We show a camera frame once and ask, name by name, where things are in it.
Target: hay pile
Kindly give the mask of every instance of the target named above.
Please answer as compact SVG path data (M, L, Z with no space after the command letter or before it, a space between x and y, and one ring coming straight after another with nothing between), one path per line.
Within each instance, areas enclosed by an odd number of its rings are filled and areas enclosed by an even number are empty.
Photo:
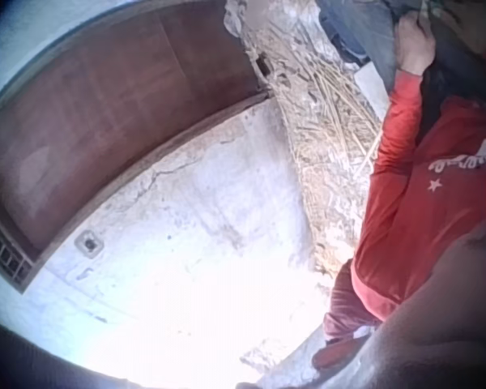
M352 257L380 123L327 40L314 0L229 0L226 24L273 91L288 129L318 270L335 276Z

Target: blue jeans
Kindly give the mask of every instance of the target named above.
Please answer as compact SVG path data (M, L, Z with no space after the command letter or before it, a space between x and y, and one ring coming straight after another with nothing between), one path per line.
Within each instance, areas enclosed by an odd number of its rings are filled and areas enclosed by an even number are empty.
M317 0L317 4L343 41L352 39L360 44L386 90L392 91L396 75L394 26L402 15L418 11L421 0ZM441 103L449 95L486 103L486 63L439 19L431 19L436 61L425 72L422 84L422 130L428 130L439 118Z

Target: metal vent grille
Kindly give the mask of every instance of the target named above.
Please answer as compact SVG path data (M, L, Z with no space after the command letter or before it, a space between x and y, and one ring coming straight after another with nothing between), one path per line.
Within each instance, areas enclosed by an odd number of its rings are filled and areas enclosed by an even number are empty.
M18 289L27 287L32 272L33 263L21 255L0 232L0 271Z

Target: white star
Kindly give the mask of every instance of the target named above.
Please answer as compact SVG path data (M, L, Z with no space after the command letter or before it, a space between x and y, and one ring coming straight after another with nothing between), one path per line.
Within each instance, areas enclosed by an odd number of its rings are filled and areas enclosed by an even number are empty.
M428 190L435 192L437 188L441 188L443 184L441 184L441 181L439 181L439 178L434 181L430 180L430 186L428 187Z

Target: red jacket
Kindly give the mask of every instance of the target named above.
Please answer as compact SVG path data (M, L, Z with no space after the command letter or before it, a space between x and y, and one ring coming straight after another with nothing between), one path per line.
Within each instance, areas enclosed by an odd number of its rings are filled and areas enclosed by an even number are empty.
M486 110L458 97L423 142L421 77L399 72L383 125L352 284L385 320L446 248L486 219Z

